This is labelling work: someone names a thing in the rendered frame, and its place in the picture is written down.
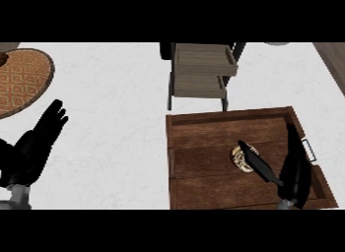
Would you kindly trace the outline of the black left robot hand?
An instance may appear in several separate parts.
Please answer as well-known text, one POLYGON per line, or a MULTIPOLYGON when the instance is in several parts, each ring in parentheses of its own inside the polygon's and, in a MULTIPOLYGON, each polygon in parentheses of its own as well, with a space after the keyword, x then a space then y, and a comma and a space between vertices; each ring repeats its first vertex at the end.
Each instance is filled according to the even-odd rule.
POLYGON ((36 182, 66 121, 61 101, 55 99, 35 128, 21 135, 17 143, 11 145, 0 138, 0 187, 30 186, 36 182))

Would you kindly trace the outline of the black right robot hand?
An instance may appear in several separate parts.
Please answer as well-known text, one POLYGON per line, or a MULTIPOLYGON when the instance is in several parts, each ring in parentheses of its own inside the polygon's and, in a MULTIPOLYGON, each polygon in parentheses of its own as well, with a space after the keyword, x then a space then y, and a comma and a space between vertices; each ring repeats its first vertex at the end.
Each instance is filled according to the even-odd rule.
POLYGON ((278 197, 294 201, 292 207, 301 209, 310 187, 310 164, 306 158, 301 139, 294 124, 286 125, 288 130, 288 153, 285 156, 279 176, 275 176, 273 170, 249 150, 248 145, 238 141, 239 149, 243 152, 246 164, 266 182, 273 182, 278 185, 278 197))

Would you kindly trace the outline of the pale frosted cupcake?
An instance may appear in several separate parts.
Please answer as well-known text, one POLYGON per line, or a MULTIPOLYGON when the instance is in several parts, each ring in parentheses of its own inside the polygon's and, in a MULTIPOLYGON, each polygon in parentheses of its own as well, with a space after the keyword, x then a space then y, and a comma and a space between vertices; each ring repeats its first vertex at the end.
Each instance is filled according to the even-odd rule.
POLYGON ((243 171, 243 172, 251 172, 252 168, 246 164, 245 159, 243 159, 243 152, 239 149, 239 147, 235 147, 230 151, 230 160, 232 163, 235 164, 236 168, 243 171))

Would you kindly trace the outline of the brown wooden tray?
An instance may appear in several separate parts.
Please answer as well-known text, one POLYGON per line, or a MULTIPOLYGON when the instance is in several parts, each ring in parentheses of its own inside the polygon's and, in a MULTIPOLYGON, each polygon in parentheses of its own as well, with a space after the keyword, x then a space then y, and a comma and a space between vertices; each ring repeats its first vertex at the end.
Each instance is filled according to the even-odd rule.
MULTIPOLYGON (((230 151, 242 141, 279 176, 288 153, 286 125, 303 130, 291 107, 208 112, 165 117, 169 208, 174 210, 275 210, 278 185, 255 171, 241 171, 230 151)), ((303 209, 337 206, 320 172, 310 164, 303 209)))

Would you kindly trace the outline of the orange patterned round placemat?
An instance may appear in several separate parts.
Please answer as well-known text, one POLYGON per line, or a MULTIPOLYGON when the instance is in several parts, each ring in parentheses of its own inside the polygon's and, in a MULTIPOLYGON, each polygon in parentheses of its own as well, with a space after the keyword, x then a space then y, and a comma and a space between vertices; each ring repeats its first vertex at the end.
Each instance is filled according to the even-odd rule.
POLYGON ((5 54, 8 59, 0 67, 0 120, 32 105, 54 74, 53 60, 41 50, 17 48, 5 54))

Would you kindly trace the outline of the brown wooden plank surface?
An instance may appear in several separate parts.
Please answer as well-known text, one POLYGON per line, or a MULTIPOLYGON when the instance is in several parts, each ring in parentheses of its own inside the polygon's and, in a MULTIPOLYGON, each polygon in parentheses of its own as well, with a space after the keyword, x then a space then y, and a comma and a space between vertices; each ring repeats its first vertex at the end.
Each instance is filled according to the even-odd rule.
POLYGON ((345 96, 345 42, 315 42, 313 47, 345 96))

